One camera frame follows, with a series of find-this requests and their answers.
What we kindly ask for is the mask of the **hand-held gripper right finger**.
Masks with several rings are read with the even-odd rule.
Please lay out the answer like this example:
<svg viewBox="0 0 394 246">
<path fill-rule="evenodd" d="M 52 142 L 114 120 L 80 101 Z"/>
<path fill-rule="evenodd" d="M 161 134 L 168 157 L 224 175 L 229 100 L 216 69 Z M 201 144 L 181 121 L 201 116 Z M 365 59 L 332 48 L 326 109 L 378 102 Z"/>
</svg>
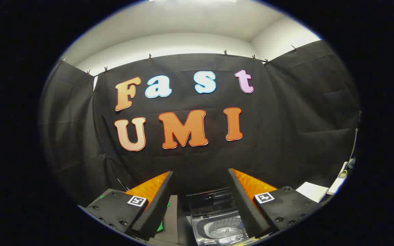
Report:
<svg viewBox="0 0 394 246">
<path fill-rule="evenodd" d="M 228 175 L 249 237 L 260 238 L 293 227 L 320 207 L 290 186 L 277 189 L 233 168 L 228 169 Z"/>
</svg>

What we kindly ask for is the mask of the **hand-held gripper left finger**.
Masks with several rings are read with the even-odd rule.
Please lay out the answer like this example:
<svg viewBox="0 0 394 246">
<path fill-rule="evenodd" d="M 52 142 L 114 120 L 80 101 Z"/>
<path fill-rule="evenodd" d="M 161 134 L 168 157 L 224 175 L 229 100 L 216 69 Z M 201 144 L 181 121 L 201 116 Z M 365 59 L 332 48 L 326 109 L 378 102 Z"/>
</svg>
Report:
<svg viewBox="0 0 394 246">
<path fill-rule="evenodd" d="M 158 232 L 168 208 L 174 172 L 167 171 L 136 187 L 108 188 L 90 204 L 78 208 L 97 223 L 131 240 L 148 241 Z"/>
</svg>

